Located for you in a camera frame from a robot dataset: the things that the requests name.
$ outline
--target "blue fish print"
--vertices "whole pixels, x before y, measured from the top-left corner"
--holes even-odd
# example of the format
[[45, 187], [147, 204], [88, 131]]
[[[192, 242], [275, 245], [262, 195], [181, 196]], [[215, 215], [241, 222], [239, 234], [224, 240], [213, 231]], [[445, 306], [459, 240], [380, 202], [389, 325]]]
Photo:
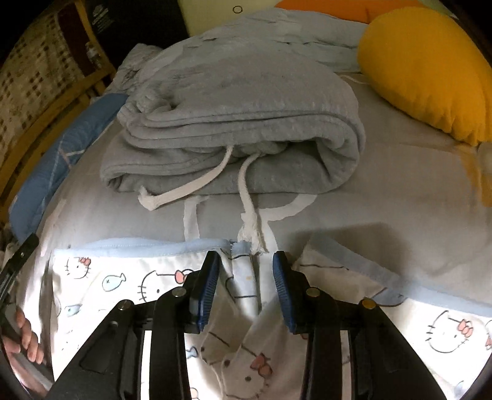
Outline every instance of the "blue fish print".
[[122, 273], [120, 276], [108, 275], [102, 280], [102, 289], [110, 292], [120, 287], [122, 282], [126, 282], [126, 276]]
[[65, 307], [66, 316], [73, 317], [75, 314], [78, 314], [81, 306], [81, 304], [68, 305]]

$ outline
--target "blue fabric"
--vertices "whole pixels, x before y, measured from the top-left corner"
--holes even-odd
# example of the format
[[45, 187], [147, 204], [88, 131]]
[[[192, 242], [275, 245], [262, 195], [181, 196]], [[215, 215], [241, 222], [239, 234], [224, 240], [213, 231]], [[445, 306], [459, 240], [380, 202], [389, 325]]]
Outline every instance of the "blue fabric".
[[107, 94], [84, 110], [43, 155], [9, 209], [12, 231], [20, 242], [36, 232], [46, 206], [77, 164], [125, 104], [127, 95]]

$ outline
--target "yellow pillow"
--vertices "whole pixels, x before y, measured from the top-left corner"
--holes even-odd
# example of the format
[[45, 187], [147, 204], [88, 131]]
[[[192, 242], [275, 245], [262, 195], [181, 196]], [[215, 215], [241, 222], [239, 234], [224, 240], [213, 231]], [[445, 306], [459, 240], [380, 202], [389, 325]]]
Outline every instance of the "yellow pillow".
[[411, 117], [473, 146], [492, 141], [492, 68], [452, 18], [415, 7], [380, 15], [358, 59], [374, 89]]

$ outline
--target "white drawstring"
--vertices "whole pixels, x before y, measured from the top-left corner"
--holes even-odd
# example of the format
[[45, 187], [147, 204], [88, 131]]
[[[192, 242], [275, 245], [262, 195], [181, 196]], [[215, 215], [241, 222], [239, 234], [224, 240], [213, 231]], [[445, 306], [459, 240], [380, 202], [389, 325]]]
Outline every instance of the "white drawstring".
[[[186, 183], [183, 186], [170, 190], [169, 192], [153, 196], [149, 194], [149, 192], [147, 192], [147, 189], [142, 186], [140, 188], [138, 201], [147, 210], [152, 211], [164, 204], [181, 199], [196, 192], [198, 189], [203, 188], [205, 185], [212, 182], [220, 175], [220, 173], [224, 170], [227, 163], [229, 162], [232, 156], [233, 149], [234, 146], [227, 146], [227, 150], [222, 162], [214, 169], [207, 172], [203, 176], [200, 176], [199, 178]], [[265, 244], [263, 243], [261, 231], [258, 227], [258, 214], [256, 214], [253, 202], [251, 201], [251, 196], [249, 195], [246, 185], [246, 171], [248, 167], [261, 156], [262, 153], [251, 154], [248, 158], [246, 158], [243, 165], [241, 165], [238, 174], [239, 196], [241, 197], [241, 201], [243, 202], [243, 207], [245, 209], [245, 214], [243, 218], [244, 224], [238, 233], [238, 241], [250, 242], [252, 254], [266, 253]]]
[[220, 175], [222, 171], [224, 171], [224, 168], [226, 167], [227, 163], [229, 162], [232, 156], [233, 149], [234, 146], [227, 146], [227, 150], [225, 152], [223, 160], [214, 169], [208, 171], [206, 174], [200, 176], [199, 178], [186, 183], [185, 185], [170, 190], [169, 192], [163, 193], [158, 196], [153, 196], [150, 195], [149, 192], [147, 192], [147, 189], [145, 189], [142, 186], [140, 188], [140, 195], [138, 196], [138, 201], [147, 210], [153, 211], [164, 204], [170, 203], [177, 199], [181, 199], [185, 196], [188, 196], [196, 192], [198, 189], [201, 189], [208, 183], [212, 182], [215, 178], [217, 178]]
[[245, 160], [243, 165], [241, 165], [238, 174], [239, 196], [241, 197], [243, 207], [245, 208], [245, 216], [243, 218], [244, 224], [239, 230], [238, 241], [250, 242], [252, 254], [266, 253], [265, 244], [263, 243], [263, 238], [261, 237], [261, 232], [258, 228], [258, 214], [256, 214], [246, 185], [246, 171], [248, 167], [253, 161], [261, 156], [261, 153], [251, 154]]

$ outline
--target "pink bow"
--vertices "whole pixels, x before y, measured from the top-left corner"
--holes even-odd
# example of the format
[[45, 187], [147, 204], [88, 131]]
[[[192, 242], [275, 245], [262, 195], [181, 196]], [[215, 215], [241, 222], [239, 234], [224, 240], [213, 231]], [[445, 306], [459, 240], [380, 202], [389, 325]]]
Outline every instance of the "pink bow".
[[174, 280], [178, 285], [184, 284], [186, 277], [193, 272], [192, 269], [184, 269], [183, 271], [177, 270], [174, 274]]
[[86, 267], [88, 267], [89, 265], [91, 265], [91, 259], [90, 258], [86, 258], [86, 257], [79, 258], [79, 262], [81, 264], [85, 265]]
[[268, 361], [269, 359], [266, 358], [263, 353], [260, 353], [259, 356], [256, 356], [249, 367], [255, 371], [258, 371], [258, 375], [262, 378], [268, 379], [274, 373], [272, 367], [268, 364]]
[[466, 337], [467, 339], [473, 334], [473, 327], [470, 321], [465, 321], [464, 319], [458, 324], [458, 331]]

